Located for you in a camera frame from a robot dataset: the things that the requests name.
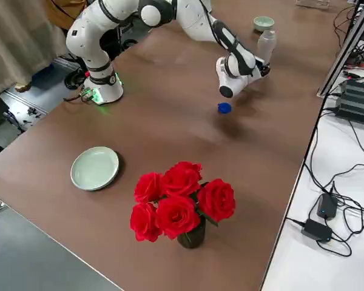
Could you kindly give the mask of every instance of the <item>black power adapter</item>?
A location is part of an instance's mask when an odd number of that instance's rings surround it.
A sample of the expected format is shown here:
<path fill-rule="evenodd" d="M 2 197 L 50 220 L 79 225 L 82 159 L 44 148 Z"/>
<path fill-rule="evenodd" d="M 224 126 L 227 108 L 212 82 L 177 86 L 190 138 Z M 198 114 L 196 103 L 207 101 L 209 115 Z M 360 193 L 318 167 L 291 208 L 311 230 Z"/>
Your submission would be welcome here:
<path fill-rule="evenodd" d="M 333 230 L 317 221 L 308 219 L 305 222 L 297 221 L 292 218 L 286 218 L 292 222 L 302 226 L 301 233 L 320 243 L 328 243 L 332 239 Z"/>
<path fill-rule="evenodd" d="M 338 200 L 336 197 L 324 193 L 318 202 L 317 215 L 323 219 L 333 219 L 337 213 Z"/>

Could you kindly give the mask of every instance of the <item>blue cap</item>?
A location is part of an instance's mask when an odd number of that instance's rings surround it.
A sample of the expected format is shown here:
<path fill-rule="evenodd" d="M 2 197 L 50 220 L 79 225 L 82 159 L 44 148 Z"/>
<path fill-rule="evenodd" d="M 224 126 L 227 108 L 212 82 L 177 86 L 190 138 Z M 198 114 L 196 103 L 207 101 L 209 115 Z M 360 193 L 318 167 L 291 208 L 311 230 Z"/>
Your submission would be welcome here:
<path fill-rule="evenodd" d="M 227 114 L 232 111 L 232 106 L 228 103 L 219 103 L 218 104 L 218 112 L 222 114 Z"/>

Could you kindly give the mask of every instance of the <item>green bowl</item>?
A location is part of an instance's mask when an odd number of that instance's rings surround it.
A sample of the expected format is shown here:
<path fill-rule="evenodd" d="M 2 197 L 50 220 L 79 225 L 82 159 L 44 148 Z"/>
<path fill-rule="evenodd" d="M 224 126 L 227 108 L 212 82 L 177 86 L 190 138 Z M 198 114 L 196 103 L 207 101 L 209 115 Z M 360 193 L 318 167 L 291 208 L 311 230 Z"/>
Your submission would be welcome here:
<path fill-rule="evenodd" d="M 263 32 L 267 29 L 273 28 L 275 21 L 268 16 L 259 16 L 254 19 L 254 28 L 258 32 Z"/>

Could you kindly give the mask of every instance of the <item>beige curtain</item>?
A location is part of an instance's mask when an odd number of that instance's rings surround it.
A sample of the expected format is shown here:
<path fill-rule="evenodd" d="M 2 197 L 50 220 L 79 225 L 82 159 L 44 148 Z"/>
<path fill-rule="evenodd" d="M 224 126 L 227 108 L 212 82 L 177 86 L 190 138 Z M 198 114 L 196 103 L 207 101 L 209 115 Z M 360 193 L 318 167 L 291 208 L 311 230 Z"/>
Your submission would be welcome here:
<path fill-rule="evenodd" d="M 67 52 L 60 28 L 46 17 L 42 0 L 0 0 L 0 92 Z"/>

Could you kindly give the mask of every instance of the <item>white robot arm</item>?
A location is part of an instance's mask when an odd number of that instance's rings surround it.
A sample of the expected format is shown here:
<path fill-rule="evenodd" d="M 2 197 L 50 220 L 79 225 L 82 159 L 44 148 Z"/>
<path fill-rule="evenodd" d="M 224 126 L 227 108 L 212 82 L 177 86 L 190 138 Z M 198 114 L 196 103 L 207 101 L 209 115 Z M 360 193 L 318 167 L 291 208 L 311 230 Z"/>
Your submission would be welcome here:
<path fill-rule="evenodd" d="M 177 20 L 196 41 L 213 41 L 229 52 L 218 59 L 216 71 L 220 93 L 231 98 L 248 84 L 267 75 L 269 65 L 256 58 L 226 27 L 209 14 L 202 0 L 96 0 L 74 22 L 67 35 L 67 47 L 84 59 L 90 76 L 84 87 L 90 89 L 97 104 L 113 102 L 123 95 L 123 87 L 99 39 L 132 13 L 138 12 L 149 27 Z"/>

